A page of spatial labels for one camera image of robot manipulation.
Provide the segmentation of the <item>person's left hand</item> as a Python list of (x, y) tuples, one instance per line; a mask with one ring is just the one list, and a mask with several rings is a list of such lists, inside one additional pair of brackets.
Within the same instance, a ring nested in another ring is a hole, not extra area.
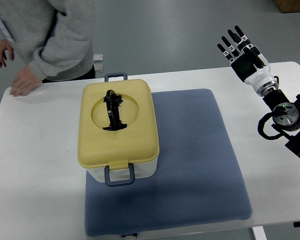
[(26, 65), (23, 67), (14, 80), (10, 88), (10, 95), (14, 97), (24, 97), (32, 92), (36, 87), (42, 83), (43, 79), (39, 78), (31, 70), (31, 68)]

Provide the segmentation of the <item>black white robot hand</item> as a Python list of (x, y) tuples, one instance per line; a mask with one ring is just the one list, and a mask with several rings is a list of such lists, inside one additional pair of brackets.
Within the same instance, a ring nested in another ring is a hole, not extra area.
[(279, 88), (279, 78), (272, 76), (271, 67), (256, 45), (252, 44), (239, 26), (235, 31), (228, 30), (232, 39), (221, 37), (224, 45), (217, 44), (218, 49), (230, 63), (238, 78), (246, 85), (252, 86), (257, 95), (264, 97)]

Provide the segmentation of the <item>person's right hand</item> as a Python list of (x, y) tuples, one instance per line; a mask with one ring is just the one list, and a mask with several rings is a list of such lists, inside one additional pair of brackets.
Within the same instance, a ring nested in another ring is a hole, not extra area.
[(7, 60), (14, 61), (14, 49), (8, 40), (0, 39), (0, 68), (7, 66)]

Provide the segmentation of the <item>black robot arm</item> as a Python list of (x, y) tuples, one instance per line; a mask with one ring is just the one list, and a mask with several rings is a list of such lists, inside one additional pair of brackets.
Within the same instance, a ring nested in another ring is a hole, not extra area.
[[(262, 99), (270, 112), (259, 120), (258, 134), (270, 141), (285, 137), (285, 147), (300, 158), (300, 94), (294, 102), (290, 102), (282, 90), (273, 89), (263, 94)], [(271, 127), (277, 131), (276, 135), (268, 135), (264, 131), (265, 124), (270, 119), (273, 121)]]

